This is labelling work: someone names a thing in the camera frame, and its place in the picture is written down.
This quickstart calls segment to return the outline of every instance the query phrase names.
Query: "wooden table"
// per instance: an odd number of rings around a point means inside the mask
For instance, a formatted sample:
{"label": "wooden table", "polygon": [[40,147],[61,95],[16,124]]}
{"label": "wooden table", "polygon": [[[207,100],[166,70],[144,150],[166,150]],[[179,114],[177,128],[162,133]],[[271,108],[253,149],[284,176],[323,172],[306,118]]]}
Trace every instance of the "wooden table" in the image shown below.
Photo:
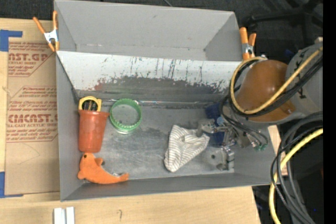
{"label": "wooden table", "polygon": [[[6,20],[22,29],[30,20]],[[0,115],[6,114],[6,61],[0,52]],[[0,130],[0,152],[4,158],[5,128]],[[0,159],[0,171],[4,169]],[[189,191],[172,194],[127,196],[60,202],[59,193],[30,194],[0,199],[1,223],[52,223],[54,208],[75,208],[76,224],[90,223],[260,223],[251,187]]]}

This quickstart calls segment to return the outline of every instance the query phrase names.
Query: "yellow cable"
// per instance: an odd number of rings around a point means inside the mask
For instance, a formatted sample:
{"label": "yellow cable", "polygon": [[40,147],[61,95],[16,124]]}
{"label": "yellow cable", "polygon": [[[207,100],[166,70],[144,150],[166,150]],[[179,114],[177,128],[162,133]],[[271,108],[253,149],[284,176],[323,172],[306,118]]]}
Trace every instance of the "yellow cable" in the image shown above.
{"label": "yellow cable", "polygon": [[[286,154],[286,156],[283,158],[283,160],[280,163],[280,170],[283,169],[283,167],[286,165],[286,163],[292,158],[292,156],[303,146],[305,146],[309,141],[312,139],[316,138],[317,136],[323,134],[323,128],[318,129],[317,131],[313,132],[309,136],[305,137],[298,143],[295,147],[291,149],[291,151]],[[276,182],[278,180],[278,173],[274,173],[273,175],[274,181]],[[281,224],[280,220],[278,219],[276,210],[275,210],[275,205],[274,205],[274,192],[275,192],[275,187],[273,184],[271,184],[270,189],[269,189],[269,211],[272,215],[272,219],[275,222],[275,224]]]}
{"label": "yellow cable", "polygon": [[268,100],[266,101],[264,104],[262,104],[260,107],[256,108],[256,109],[253,109],[253,110],[244,110],[238,103],[237,103],[237,100],[235,98],[235,92],[234,92],[234,83],[235,83],[235,79],[236,79],[236,76],[238,74],[238,71],[240,70],[240,68],[246,64],[247,62],[249,61],[252,61],[252,60],[256,60],[256,59],[263,59],[265,60],[265,58],[262,58],[262,57],[255,57],[255,58],[251,58],[251,59],[248,59],[248,60],[245,60],[243,61],[238,67],[237,69],[235,70],[232,78],[231,78],[231,86],[230,86],[230,96],[231,96],[231,99],[232,99],[232,102],[234,104],[234,106],[236,107],[237,110],[239,110],[240,112],[243,112],[245,114],[254,114],[254,113],[257,113],[261,110],[263,110],[264,108],[268,107],[270,104],[272,104],[278,97],[279,95],[281,95],[286,87],[291,84],[291,82],[296,78],[296,76],[307,66],[307,64],[310,63],[310,61],[316,57],[320,52],[323,51],[323,47],[317,49],[311,56],[309,56],[300,66],[299,68],[289,77],[289,79],[281,86],[281,88]]}

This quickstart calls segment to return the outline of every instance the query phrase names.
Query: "green lid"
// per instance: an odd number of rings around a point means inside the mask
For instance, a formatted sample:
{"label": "green lid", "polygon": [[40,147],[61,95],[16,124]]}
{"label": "green lid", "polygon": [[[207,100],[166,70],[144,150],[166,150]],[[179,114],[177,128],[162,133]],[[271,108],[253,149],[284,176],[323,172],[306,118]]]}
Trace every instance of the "green lid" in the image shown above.
{"label": "green lid", "polygon": [[138,103],[131,99],[120,99],[110,109],[112,125],[120,132],[128,133],[137,128],[142,120]]}

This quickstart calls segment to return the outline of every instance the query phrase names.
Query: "orange toy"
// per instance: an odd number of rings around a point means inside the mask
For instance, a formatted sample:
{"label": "orange toy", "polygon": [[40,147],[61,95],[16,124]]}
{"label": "orange toy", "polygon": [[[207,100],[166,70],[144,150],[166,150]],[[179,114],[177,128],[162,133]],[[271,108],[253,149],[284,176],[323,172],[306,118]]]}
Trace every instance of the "orange toy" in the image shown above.
{"label": "orange toy", "polygon": [[128,173],[121,176],[113,176],[106,172],[101,167],[102,162],[102,158],[95,158],[92,153],[84,153],[79,163],[77,177],[98,184],[112,184],[128,180]]}

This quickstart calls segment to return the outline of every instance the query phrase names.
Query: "yellow tape measure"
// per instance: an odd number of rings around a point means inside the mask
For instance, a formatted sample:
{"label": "yellow tape measure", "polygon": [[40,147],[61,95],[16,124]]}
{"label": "yellow tape measure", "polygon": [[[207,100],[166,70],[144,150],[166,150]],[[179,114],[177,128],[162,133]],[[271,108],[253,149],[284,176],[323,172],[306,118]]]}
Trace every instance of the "yellow tape measure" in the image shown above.
{"label": "yellow tape measure", "polygon": [[93,96],[86,96],[79,100],[78,110],[100,111],[101,99]]}

